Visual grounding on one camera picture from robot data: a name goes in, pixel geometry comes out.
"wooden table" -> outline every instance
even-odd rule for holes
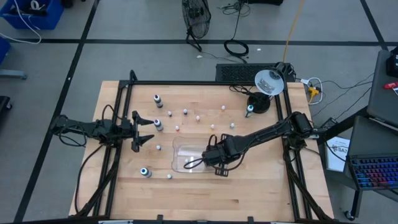
[[[288,86],[293,111],[305,113],[310,118],[303,85],[289,83]],[[100,119],[105,105],[114,105],[117,89],[118,82],[103,82],[94,119]],[[161,109],[154,103],[155,94],[164,102]],[[155,137],[138,153],[131,150],[130,140],[124,141],[111,218],[154,220],[161,214],[165,220],[246,221],[248,216],[253,216],[255,221],[292,222],[280,138],[251,148],[242,165],[231,171],[227,178],[214,173],[189,174],[172,170],[172,143],[177,136],[209,138],[216,134],[220,139],[222,133],[245,135],[277,122],[274,100],[268,112],[244,118],[247,98],[230,91],[228,86],[134,85],[128,115],[137,110],[144,119],[160,119],[164,130],[158,132],[154,125],[140,126],[140,135],[155,134]],[[221,110],[222,105],[225,105],[225,111]],[[188,110],[187,115],[183,115],[184,108]],[[168,110],[173,113],[171,118],[167,115]],[[111,110],[107,110],[106,118],[111,119],[111,116]],[[229,128],[230,123],[235,124],[234,129]],[[210,129],[211,124],[215,125],[215,130]],[[158,144],[162,146],[161,151],[156,149]],[[307,144],[309,149],[318,151],[316,141],[307,140]],[[85,157],[97,147],[98,142],[90,139]],[[87,162],[82,172],[78,197],[80,209],[98,186],[103,156],[104,149]],[[308,191],[325,213],[333,217],[319,155],[302,150],[301,157]],[[151,178],[140,174],[142,167],[152,171]],[[173,178],[167,179],[167,174],[172,174]],[[298,189],[296,191],[300,216],[305,217],[302,195]],[[107,194],[105,190],[100,214],[104,213]],[[73,206],[70,213],[75,213]]]

